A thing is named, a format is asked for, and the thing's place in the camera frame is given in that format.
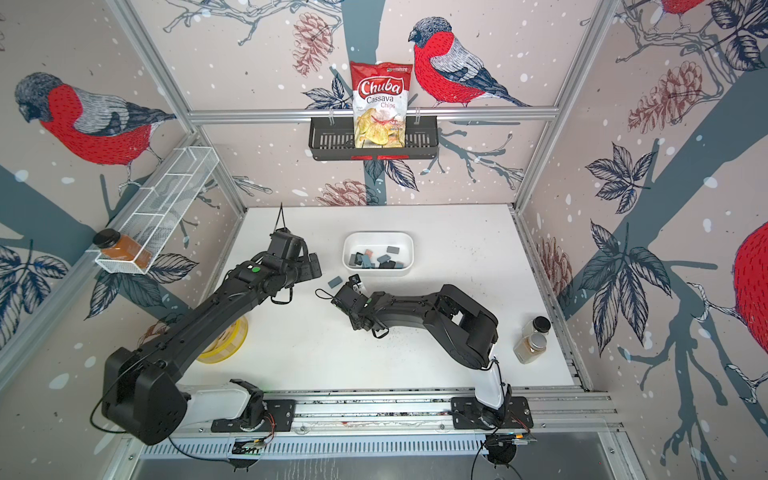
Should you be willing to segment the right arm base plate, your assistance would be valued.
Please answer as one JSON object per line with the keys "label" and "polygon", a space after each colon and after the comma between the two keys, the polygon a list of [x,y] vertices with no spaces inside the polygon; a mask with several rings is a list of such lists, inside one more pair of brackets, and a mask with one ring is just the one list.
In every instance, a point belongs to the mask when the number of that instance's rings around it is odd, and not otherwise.
{"label": "right arm base plate", "polygon": [[507,396],[498,409],[480,403],[474,397],[453,397],[451,417],[456,430],[522,429],[534,427],[528,400],[521,396]]}

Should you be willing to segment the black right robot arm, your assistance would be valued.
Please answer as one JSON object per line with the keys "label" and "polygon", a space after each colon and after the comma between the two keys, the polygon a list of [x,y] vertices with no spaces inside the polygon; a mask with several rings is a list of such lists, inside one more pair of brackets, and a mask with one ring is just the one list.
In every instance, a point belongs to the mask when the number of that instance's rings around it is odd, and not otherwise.
{"label": "black right robot arm", "polygon": [[383,339],[393,328],[427,331],[459,365],[487,372],[490,387],[474,388],[475,398],[467,407],[455,407],[452,414],[474,428],[498,429],[507,413],[507,390],[498,359],[492,356],[498,341],[498,319],[460,288],[445,284],[435,293],[397,296],[384,291],[366,295],[362,283],[352,276],[330,298],[355,330],[364,330]]}

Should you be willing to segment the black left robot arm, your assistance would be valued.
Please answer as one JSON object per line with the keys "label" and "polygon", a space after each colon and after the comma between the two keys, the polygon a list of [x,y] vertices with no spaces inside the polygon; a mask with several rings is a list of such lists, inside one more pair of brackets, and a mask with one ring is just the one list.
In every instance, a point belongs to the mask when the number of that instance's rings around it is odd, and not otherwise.
{"label": "black left robot arm", "polygon": [[117,349],[105,361],[102,397],[95,410],[147,445],[190,423],[199,394],[177,386],[203,351],[237,319],[286,289],[322,276],[318,256],[283,227],[267,250],[232,268],[222,284],[166,332],[141,347]]}

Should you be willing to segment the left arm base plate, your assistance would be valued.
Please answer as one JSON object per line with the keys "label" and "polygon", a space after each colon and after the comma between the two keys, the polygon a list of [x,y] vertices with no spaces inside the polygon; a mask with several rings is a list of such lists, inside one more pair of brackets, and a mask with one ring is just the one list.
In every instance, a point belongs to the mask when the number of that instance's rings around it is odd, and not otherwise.
{"label": "left arm base plate", "polygon": [[289,432],[292,427],[296,402],[289,399],[256,400],[233,419],[216,419],[213,433],[271,433]]}

